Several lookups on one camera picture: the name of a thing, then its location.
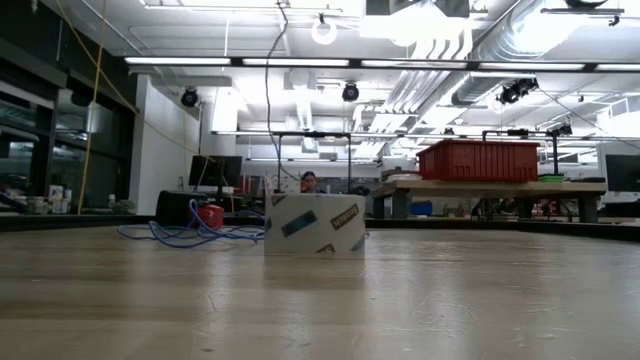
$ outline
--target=wire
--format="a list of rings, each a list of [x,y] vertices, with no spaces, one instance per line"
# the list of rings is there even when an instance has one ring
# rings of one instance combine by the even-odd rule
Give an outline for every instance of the wire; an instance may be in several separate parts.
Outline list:
[[[589,121],[589,120],[585,119],[584,117],[580,116],[578,113],[576,113],[575,111],[573,111],[573,110],[569,109],[567,106],[565,106],[563,103],[561,103],[561,102],[560,102],[560,100],[558,100],[558,99],[556,99],[555,97],[551,96],[549,93],[547,93],[546,91],[542,90],[540,87],[538,87],[538,90],[540,90],[540,92],[542,92],[543,94],[545,94],[549,99],[551,99],[553,102],[555,102],[556,104],[558,104],[558,105],[560,105],[561,107],[563,107],[565,110],[567,110],[568,112],[570,112],[572,115],[574,115],[574,116],[575,116],[575,117],[577,117],[578,119],[580,119],[580,120],[582,120],[582,121],[586,122],[587,124],[589,124],[589,125],[593,126],[594,128],[596,128],[596,129],[598,129],[598,130],[602,131],[603,133],[605,133],[605,134],[607,134],[607,135],[611,136],[612,138],[615,138],[616,140],[618,140],[618,141],[620,141],[620,142],[622,142],[622,143],[624,143],[624,144],[626,144],[626,145],[629,145],[629,146],[631,146],[632,148],[635,148],[635,149],[637,149],[637,150],[640,150],[640,147],[639,147],[639,146],[637,146],[637,145],[635,145],[635,144],[633,144],[633,143],[631,143],[631,142],[629,142],[629,141],[623,140],[623,139],[621,139],[621,138],[619,138],[619,137],[617,137],[617,136],[615,136],[615,135],[610,134],[609,132],[607,132],[606,130],[604,130],[604,129],[603,129],[603,128],[601,128],[600,126],[598,126],[596,123],[591,122],[591,121]]]
[[[138,111],[138,109],[131,105],[131,103],[122,95],[122,93],[116,88],[115,85],[113,85],[113,83],[111,82],[111,80],[109,79],[109,77],[107,76],[107,74],[105,74],[105,72],[102,70],[102,68],[100,66],[98,66],[98,63],[96,61],[96,59],[93,57],[93,55],[91,55],[91,52],[89,51],[89,49],[87,49],[87,46],[84,44],[84,41],[82,41],[82,37],[80,37],[80,34],[78,34],[78,31],[73,27],[73,23],[71,22],[71,19],[69,18],[69,16],[67,15],[66,11],[64,10],[64,8],[62,7],[62,4],[60,3],[60,0],[56,0],[56,3],[58,5],[58,9],[60,10],[60,13],[62,14],[62,17],[64,18],[65,22],[67,23],[67,25],[69,26],[69,28],[71,29],[71,32],[73,33],[73,35],[75,36],[75,38],[78,40],[78,43],[80,44],[80,46],[82,47],[82,49],[84,50],[85,54],[87,54],[87,56],[89,57],[89,59],[91,60],[91,62],[93,62],[93,65],[96,66],[96,68],[98,69],[98,71],[100,72],[100,75],[102,75],[102,77],[104,78],[104,81],[107,82],[107,84],[109,85],[109,87],[113,90],[113,92],[116,93],[116,95],[118,95],[118,97],[120,98],[120,100],[122,101],[122,103],[129,108],[129,110],[131,110],[136,117],[140,118],[140,120],[142,120],[147,126],[149,126],[153,131],[157,132],[158,135],[162,136],[163,138],[169,140],[170,142],[194,153],[197,154],[198,152],[196,150],[192,150],[189,149],[188,147],[186,147],[186,144],[181,144],[180,142],[173,140],[172,138],[170,138],[169,136],[165,135],[164,133],[162,133],[160,130],[158,130],[153,124],[151,124],[150,122],[148,122],[147,120],[144,119],[144,117],[140,114],[140,111]],[[104,16],[102,17],[103,22],[106,23],[106,19],[104,18]]]
[[[210,217],[206,221],[202,220],[198,215],[198,203],[193,199],[189,201],[189,210],[191,212],[191,220],[185,227],[162,227],[155,221],[150,221],[148,227],[120,226],[118,227],[117,231],[120,235],[127,239],[156,240],[166,246],[177,249],[191,249],[223,238],[231,240],[251,240],[254,244],[257,244],[260,240],[264,240],[265,230],[262,226],[246,225],[234,227],[221,226],[218,228],[211,228],[207,225],[207,223],[215,218],[215,215]],[[262,217],[261,215],[251,211],[242,211],[242,213],[249,213],[251,215],[255,215],[261,219],[264,219],[264,217]],[[129,235],[127,234],[128,230],[149,230],[151,232],[151,236]],[[169,241],[170,239],[189,240],[196,238],[202,238],[202,240],[191,244],[179,244]]]
[[[98,100],[98,86],[100,83],[100,66],[102,65],[102,53],[104,50],[104,36],[106,34],[106,21],[104,21],[107,15],[107,0],[102,1],[102,33],[100,35],[100,47],[98,48],[98,61],[96,63],[96,77],[93,85],[93,100],[91,100],[91,108],[89,109],[89,121],[87,123],[88,133],[87,135],[87,150],[84,158],[84,170],[82,172],[82,186],[80,187],[80,202],[78,203],[78,215],[82,215],[82,205],[84,204],[84,193],[87,188],[87,172],[89,171],[89,158],[91,156],[91,134],[93,125],[93,114],[96,108],[96,101]]]
[[[271,59],[273,52],[278,46],[278,43],[280,42],[284,34],[287,32],[287,29],[289,28],[289,19],[287,18],[287,14],[284,12],[284,9],[282,8],[282,2],[278,1],[277,5],[278,5],[278,9],[280,9],[280,13],[282,14],[282,18],[284,19],[284,26],[282,27],[282,31],[280,31],[280,33],[278,34],[278,37],[273,42],[273,45],[271,46],[271,49],[269,49],[269,53],[267,54],[267,60],[264,67],[264,86],[265,86],[265,93],[267,97],[267,130],[269,131],[269,137],[271,137],[271,142],[273,143],[273,147],[276,149],[276,155],[278,156],[278,159],[281,159],[282,147],[278,147],[278,144],[276,144],[276,139],[273,136],[273,132],[271,131],[271,98],[269,97],[269,60]],[[280,162],[281,163],[280,163],[279,169],[282,170],[282,172],[300,181],[300,179],[297,176],[292,175],[291,173],[289,173],[287,170],[284,169],[284,167],[282,166],[282,160],[280,160]]]

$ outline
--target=red plastic crate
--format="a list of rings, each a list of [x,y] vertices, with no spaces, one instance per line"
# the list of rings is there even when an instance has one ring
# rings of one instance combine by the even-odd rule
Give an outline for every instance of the red plastic crate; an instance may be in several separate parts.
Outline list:
[[[538,180],[538,144],[443,140],[417,154],[426,180],[528,182]]]

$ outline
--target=yellow cable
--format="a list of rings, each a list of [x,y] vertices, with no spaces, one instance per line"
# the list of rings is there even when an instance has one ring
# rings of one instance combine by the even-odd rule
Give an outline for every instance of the yellow cable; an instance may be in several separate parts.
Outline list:
[[[180,142],[173,140],[172,138],[168,137],[167,135],[165,135],[164,133],[162,133],[160,130],[158,130],[157,128],[155,128],[150,122],[146,121],[142,115],[140,114],[140,112],[138,111],[138,109],[136,109],[135,106],[131,105],[131,103],[129,103],[129,101],[127,101],[127,99],[125,99],[125,97],[122,95],[122,93],[120,93],[120,91],[118,91],[118,89],[115,87],[115,85],[113,85],[113,83],[111,82],[111,80],[109,79],[109,77],[107,76],[107,74],[104,73],[104,71],[100,68],[100,66],[98,66],[97,61],[94,59],[93,55],[91,55],[91,52],[87,49],[87,47],[84,44],[84,41],[82,41],[82,38],[80,37],[80,35],[78,34],[78,32],[76,31],[76,29],[73,27],[73,24],[71,23],[71,19],[69,19],[69,16],[67,15],[67,13],[64,11],[64,8],[62,7],[62,4],[60,4],[60,0],[56,0],[56,3],[58,5],[58,9],[60,9],[60,13],[62,14],[62,17],[64,18],[65,22],[67,23],[67,25],[69,26],[69,28],[71,29],[71,32],[73,33],[73,35],[76,37],[76,39],[78,40],[78,43],[80,43],[80,46],[82,47],[82,49],[84,50],[85,54],[87,54],[87,56],[89,57],[89,59],[91,60],[91,62],[93,62],[93,65],[96,66],[96,68],[98,69],[98,72],[100,73],[100,75],[102,75],[102,77],[104,78],[104,80],[107,82],[107,84],[109,85],[109,87],[116,93],[116,95],[118,95],[118,97],[120,98],[120,100],[137,116],[139,117],[147,126],[149,126],[153,131],[157,132],[160,136],[162,136],[163,138],[169,140],[170,142],[184,148],[185,150],[188,150],[194,154],[197,154],[198,152],[192,149],[187,148],[186,144],[180,144]],[[102,17],[103,23],[106,23],[106,19],[104,18],[104,16]]]
[[[98,85],[100,83],[100,66],[102,65],[102,50],[104,49],[104,35],[106,33],[105,16],[107,14],[107,0],[102,1],[102,34],[100,35],[100,47],[98,48],[98,62],[96,63],[96,80],[93,84],[93,100],[89,109],[89,121],[87,123],[87,152],[84,158],[84,171],[82,173],[82,187],[80,188],[80,202],[78,203],[78,215],[82,215],[82,205],[84,203],[84,192],[87,186],[87,172],[89,170],[89,158],[91,155],[91,130],[93,124],[93,113],[98,100]]]

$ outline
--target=table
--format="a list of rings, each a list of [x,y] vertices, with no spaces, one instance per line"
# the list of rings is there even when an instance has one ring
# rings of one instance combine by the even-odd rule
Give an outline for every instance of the table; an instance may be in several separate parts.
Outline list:
[[[265,256],[250,241],[179,250],[111,227],[4,233],[0,249],[5,360],[640,353],[630,242],[394,229],[350,257]]]
[[[406,219],[414,196],[459,198],[516,198],[524,203],[536,199],[577,199],[580,222],[598,222],[598,198],[607,191],[604,183],[489,183],[446,182],[438,180],[398,180],[372,192],[373,215],[384,218],[384,199],[393,200],[391,217]]]

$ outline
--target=equipment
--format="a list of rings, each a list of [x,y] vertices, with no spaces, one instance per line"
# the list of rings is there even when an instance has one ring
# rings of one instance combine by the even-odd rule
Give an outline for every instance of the equipment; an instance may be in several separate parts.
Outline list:
[[[640,192],[640,156],[606,155],[610,191]]]
[[[194,107],[198,103],[198,91],[196,89],[186,89],[180,102],[185,107]]]
[[[360,90],[353,82],[348,82],[344,86],[344,90],[342,91],[342,100],[346,102],[354,102],[358,100],[360,96]]]

